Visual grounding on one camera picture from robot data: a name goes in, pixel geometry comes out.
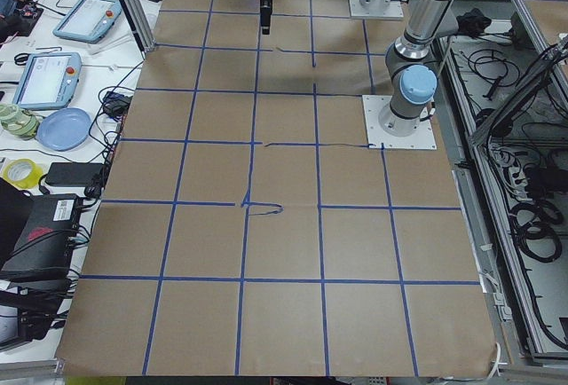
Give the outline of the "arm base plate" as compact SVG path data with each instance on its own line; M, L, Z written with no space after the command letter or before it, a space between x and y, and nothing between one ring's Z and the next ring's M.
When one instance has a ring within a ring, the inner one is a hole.
M402 20L401 0L349 0L350 15L360 20Z
M391 96L363 95L367 144L374 149L436 150L427 107L418 118L402 119L391 111Z

